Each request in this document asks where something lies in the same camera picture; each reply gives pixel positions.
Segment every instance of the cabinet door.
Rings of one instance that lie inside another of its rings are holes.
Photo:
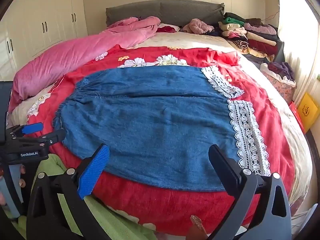
[[[43,23],[44,23],[44,41],[45,47],[50,47],[53,44],[63,40],[63,27],[59,22],[58,0],[39,0],[43,1]]]
[[[19,10],[23,9],[25,25],[24,34],[26,44],[31,57],[44,50],[47,45],[45,42],[45,0],[19,0]]]
[[[72,11],[71,0],[56,0],[59,27],[63,32],[63,40],[76,38],[75,16]]]
[[[75,14],[75,29],[77,38],[88,36],[87,24],[84,16],[83,0],[72,0],[72,10]]]
[[[11,56],[16,69],[21,69],[35,54],[30,45],[26,0],[14,0],[5,14],[6,30]]]
[[[12,81],[16,68],[12,58],[5,17],[0,22],[0,81]]]

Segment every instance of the pile of folded clothes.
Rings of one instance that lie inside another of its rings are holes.
[[[259,18],[243,19],[234,13],[227,12],[219,26],[226,28],[228,25],[232,25],[231,30],[239,37],[234,37],[234,34],[229,36],[229,33],[226,32],[223,32],[222,36],[258,68],[262,63],[273,61],[278,53],[276,41],[279,40],[279,37],[276,28],[263,24]]]
[[[245,36],[247,31],[239,23],[235,23],[236,21],[230,19],[227,18],[223,22],[218,22],[219,28],[223,31],[222,36],[239,49],[247,49],[249,47],[249,41]]]

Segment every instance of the headboard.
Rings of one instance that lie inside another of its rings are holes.
[[[223,20],[224,4],[192,0],[152,0],[106,9],[107,26],[129,17],[158,17],[162,23],[184,26],[198,18],[211,25]]]

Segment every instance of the white flower print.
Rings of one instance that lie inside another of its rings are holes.
[[[188,63],[186,60],[181,59],[179,60],[177,57],[175,57],[172,54],[169,55],[163,55],[161,57],[157,58],[156,64],[158,65],[180,65],[180,66],[188,66]]]
[[[137,57],[134,60],[128,59],[124,62],[124,65],[119,66],[120,68],[124,67],[145,67],[145,66],[154,66],[154,62],[145,62],[143,58]]]
[[[106,55],[108,55],[108,52],[102,53],[101,55],[96,57],[96,61],[103,59]]]
[[[47,93],[43,95],[42,97],[39,97],[39,99],[32,105],[32,107],[29,109],[27,113],[27,121],[29,120],[30,116],[38,115],[39,106],[45,102],[46,99],[48,99],[51,96],[51,93]]]
[[[178,60],[177,65],[179,65],[179,66],[188,66],[188,63],[187,63],[187,61],[185,59],[180,59],[180,60]]]

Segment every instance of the green sweater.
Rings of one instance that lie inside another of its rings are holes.
[[[233,18],[230,18],[230,17],[225,18],[225,19],[222,21],[222,23],[223,23],[223,24],[238,23],[238,24],[240,24],[242,27],[243,27],[243,25],[244,25],[244,22],[238,21],[238,20],[233,19]]]

